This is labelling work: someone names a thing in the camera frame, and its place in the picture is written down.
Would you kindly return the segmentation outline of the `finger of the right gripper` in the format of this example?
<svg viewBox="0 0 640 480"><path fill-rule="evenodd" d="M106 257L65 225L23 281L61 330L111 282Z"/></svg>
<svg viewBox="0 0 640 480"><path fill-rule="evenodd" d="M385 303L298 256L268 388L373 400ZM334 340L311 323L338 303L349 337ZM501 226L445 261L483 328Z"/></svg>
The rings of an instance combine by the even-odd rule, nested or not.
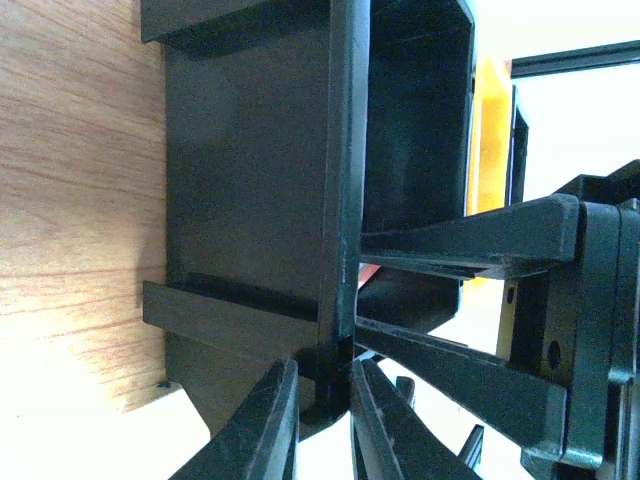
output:
<svg viewBox="0 0 640 480"><path fill-rule="evenodd" d="M527 450L564 446L566 389L507 366L498 357L364 317L355 340L419 376Z"/></svg>
<svg viewBox="0 0 640 480"><path fill-rule="evenodd" d="M361 261L470 280L506 280L570 263L580 201L566 194L521 202L424 228L361 236Z"/></svg>

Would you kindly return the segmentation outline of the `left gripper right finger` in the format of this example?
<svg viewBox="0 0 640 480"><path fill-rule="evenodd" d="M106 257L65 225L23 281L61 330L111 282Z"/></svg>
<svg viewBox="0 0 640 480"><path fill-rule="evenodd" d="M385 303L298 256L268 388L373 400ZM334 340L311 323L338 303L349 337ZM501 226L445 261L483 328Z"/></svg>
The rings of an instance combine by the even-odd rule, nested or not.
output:
<svg viewBox="0 0 640 480"><path fill-rule="evenodd" d="M376 362L353 362L350 379L356 479L479 477L431 433Z"/></svg>

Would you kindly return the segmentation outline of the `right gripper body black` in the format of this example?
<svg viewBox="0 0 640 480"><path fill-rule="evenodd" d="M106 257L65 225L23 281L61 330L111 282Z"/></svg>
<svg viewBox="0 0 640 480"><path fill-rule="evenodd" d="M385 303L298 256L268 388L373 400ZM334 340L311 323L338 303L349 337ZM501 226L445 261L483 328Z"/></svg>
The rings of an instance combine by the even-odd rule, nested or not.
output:
<svg viewBox="0 0 640 480"><path fill-rule="evenodd" d="M575 258L514 283L510 362L567 391L561 456L535 479L639 476L639 163L560 188L579 201Z"/></svg>

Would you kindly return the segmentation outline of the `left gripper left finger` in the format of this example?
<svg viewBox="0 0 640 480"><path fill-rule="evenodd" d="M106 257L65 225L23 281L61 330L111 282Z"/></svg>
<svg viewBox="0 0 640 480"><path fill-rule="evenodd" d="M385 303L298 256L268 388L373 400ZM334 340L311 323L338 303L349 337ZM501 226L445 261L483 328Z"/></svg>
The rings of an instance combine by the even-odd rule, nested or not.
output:
<svg viewBox="0 0 640 480"><path fill-rule="evenodd" d="M299 445L298 364L278 360L224 428L174 479L295 479Z"/></svg>

